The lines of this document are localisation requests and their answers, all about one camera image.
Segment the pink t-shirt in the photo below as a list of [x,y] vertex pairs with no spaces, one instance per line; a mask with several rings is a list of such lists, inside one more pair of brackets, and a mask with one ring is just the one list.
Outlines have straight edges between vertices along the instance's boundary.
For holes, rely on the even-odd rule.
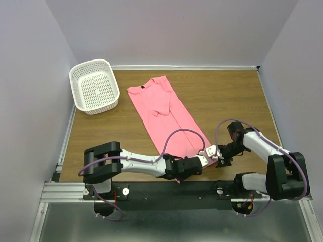
[[[130,87],[128,94],[159,153],[162,152],[168,135],[177,129],[194,130],[203,136],[206,147],[211,145],[178,99],[166,76],[152,78],[143,86]],[[166,153],[193,157],[202,147],[199,136],[179,131],[169,140]]]

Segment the wooden surface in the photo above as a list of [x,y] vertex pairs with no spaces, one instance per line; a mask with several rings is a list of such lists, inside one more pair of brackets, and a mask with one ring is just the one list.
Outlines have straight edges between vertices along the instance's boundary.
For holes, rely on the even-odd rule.
[[[119,141],[128,151],[157,155],[128,94],[127,88],[141,86],[150,78],[166,75],[179,99],[183,102],[204,134],[214,144],[217,124],[226,118],[238,118],[255,125],[265,136],[278,144],[278,137],[256,71],[114,71],[119,90],[119,104],[114,109],[97,115],[86,115],[77,110],[74,118],[61,182],[81,182],[77,172],[83,166],[85,149]],[[220,128],[219,143],[231,142],[225,123]],[[188,180],[231,180],[242,172],[265,173],[265,163],[254,153],[246,152],[234,158],[232,166],[210,166],[200,176]],[[123,173],[114,181],[161,181],[143,174]]]

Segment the plastic basket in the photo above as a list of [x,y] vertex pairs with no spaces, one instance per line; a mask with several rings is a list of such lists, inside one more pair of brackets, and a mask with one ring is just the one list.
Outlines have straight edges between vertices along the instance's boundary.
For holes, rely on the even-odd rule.
[[120,92],[106,60],[78,64],[70,70],[69,76],[74,103],[79,110],[93,115],[117,106]]

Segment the white wall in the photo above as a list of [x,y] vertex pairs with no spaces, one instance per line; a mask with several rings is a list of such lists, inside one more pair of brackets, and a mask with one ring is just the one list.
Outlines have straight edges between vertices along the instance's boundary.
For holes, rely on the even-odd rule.
[[46,0],[78,62],[260,65],[297,0]]
[[0,1],[0,240],[29,241],[72,108],[75,58],[42,0]]
[[285,148],[306,159],[323,228],[323,2],[300,0],[260,68]]

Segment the gray floor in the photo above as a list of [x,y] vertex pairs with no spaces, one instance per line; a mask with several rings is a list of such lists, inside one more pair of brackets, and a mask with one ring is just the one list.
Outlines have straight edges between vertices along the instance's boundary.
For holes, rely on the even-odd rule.
[[120,222],[95,217],[88,203],[49,205],[41,241],[310,241],[298,202],[272,202],[259,216],[232,211],[132,211]]

